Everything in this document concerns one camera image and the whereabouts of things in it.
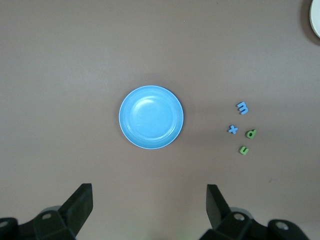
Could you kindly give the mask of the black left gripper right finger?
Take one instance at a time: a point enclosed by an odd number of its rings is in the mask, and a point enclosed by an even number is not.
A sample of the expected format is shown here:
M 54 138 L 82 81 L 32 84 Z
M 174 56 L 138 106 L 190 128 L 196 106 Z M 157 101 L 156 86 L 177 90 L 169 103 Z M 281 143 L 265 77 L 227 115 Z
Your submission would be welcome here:
M 211 224 L 201 240 L 308 240 L 293 222 L 273 219 L 264 226 L 248 214 L 232 210 L 215 184 L 206 188 L 206 212 Z

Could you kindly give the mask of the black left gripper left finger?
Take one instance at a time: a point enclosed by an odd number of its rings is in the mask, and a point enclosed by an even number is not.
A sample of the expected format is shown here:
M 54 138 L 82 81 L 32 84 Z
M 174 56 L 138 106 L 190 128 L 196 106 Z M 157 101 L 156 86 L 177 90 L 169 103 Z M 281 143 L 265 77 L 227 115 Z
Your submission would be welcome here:
M 2 240 L 75 240 L 93 210 L 93 188 L 83 183 L 61 205 L 42 210 L 35 218 L 19 224 L 14 217 L 0 219 Z

